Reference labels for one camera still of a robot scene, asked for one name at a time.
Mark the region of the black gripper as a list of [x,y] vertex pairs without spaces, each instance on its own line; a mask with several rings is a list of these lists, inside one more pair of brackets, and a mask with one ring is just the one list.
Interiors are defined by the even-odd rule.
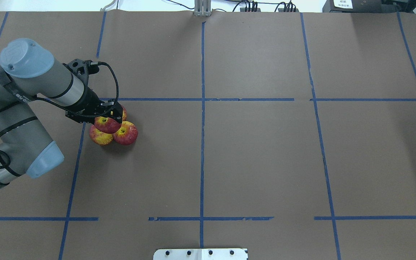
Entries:
[[123,120],[123,108],[116,98],[106,101],[92,96],[86,103],[81,103],[82,107],[76,111],[68,109],[65,116],[74,121],[94,121],[98,117],[111,118],[113,120]]

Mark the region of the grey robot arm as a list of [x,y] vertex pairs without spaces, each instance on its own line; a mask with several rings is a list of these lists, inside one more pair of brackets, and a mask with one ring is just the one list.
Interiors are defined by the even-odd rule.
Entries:
[[122,122],[118,96],[102,101],[88,86],[99,66],[108,64],[81,59],[63,64],[29,38],[13,40],[1,51],[0,189],[23,175],[36,179],[64,161],[30,102],[54,105],[77,123],[92,124],[99,116]]

